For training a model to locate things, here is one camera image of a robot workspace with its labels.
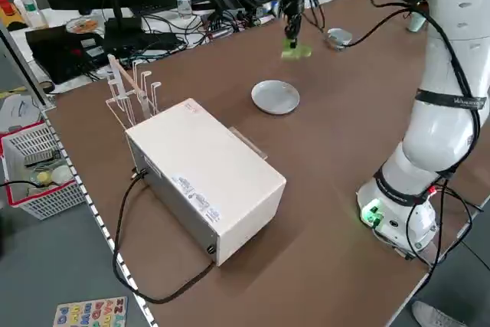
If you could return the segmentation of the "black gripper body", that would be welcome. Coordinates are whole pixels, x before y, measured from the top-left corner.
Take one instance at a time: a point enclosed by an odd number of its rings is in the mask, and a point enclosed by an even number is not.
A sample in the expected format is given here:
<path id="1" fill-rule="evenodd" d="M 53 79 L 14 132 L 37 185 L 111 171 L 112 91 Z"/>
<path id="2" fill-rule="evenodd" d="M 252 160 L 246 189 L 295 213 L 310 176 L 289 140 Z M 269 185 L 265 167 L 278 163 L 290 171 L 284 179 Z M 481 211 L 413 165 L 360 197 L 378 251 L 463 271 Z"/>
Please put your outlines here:
<path id="1" fill-rule="evenodd" d="M 287 18 L 301 17 L 304 9 L 304 0 L 280 0 L 280 11 Z"/>

